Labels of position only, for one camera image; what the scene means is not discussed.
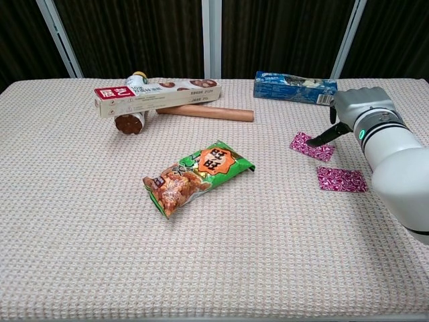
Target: table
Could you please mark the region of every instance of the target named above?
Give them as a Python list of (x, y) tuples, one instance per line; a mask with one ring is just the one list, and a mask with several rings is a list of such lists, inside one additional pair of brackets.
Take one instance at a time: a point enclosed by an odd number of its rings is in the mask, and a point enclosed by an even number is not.
[[(21, 81), (0, 95), (0, 319), (429, 318), (429, 248), (371, 188), (318, 187), (320, 165), (371, 183), (354, 136), (327, 164), (288, 147), (328, 128), (328, 107), (255, 99), (252, 80), (222, 80), (209, 105), (252, 109), (253, 123), (152, 111), (142, 134), (123, 136), (93, 105), (94, 88), (123, 82)], [(429, 144), (428, 83), (339, 80), (374, 86)], [(166, 220), (141, 179), (216, 140), (256, 171)]]

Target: snack bag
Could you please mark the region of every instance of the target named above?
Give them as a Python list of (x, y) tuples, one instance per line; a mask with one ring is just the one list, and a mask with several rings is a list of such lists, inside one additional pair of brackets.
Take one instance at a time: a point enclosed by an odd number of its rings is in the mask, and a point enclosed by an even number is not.
[(165, 169), (157, 178), (145, 177), (143, 183), (151, 200), (167, 217), (185, 203), (255, 166), (218, 141)]

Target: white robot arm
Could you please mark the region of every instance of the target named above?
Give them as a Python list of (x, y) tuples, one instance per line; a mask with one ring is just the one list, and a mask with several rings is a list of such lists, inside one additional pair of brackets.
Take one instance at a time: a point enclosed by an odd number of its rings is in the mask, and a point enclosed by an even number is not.
[(353, 132), (373, 170), (374, 191), (410, 234), (429, 245), (429, 148), (380, 87), (338, 91), (330, 105), (332, 124), (337, 114), (340, 122), (307, 144), (321, 146)]

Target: candy wrapper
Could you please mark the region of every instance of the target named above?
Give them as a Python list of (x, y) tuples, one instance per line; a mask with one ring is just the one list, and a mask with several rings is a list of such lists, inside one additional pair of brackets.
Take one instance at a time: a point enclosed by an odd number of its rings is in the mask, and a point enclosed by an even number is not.
[(317, 167), (319, 187), (328, 191), (343, 191), (347, 193), (364, 193), (368, 191), (367, 183), (362, 172), (358, 170), (343, 170)]
[(318, 146), (314, 148), (306, 144), (307, 140), (311, 139), (311, 136), (303, 132), (298, 132), (294, 137), (294, 140), (289, 145), (289, 148), (301, 152), (307, 156), (318, 159), (320, 161), (328, 162), (332, 155), (334, 154), (335, 147), (330, 144), (325, 144), (323, 146)]

